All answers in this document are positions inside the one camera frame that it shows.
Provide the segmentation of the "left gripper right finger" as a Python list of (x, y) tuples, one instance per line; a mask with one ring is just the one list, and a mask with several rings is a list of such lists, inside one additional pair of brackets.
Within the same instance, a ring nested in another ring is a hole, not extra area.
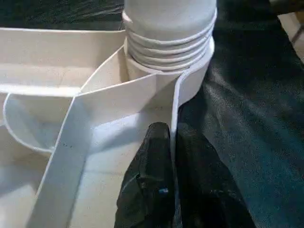
[(179, 127), (175, 151), (183, 227), (255, 227), (234, 178), (204, 135)]

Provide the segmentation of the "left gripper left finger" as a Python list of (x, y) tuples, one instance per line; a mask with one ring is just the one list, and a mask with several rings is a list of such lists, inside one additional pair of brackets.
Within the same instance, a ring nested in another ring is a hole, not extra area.
[(156, 122), (148, 127), (124, 174), (116, 205), (116, 228), (172, 227), (175, 193), (166, 123)]

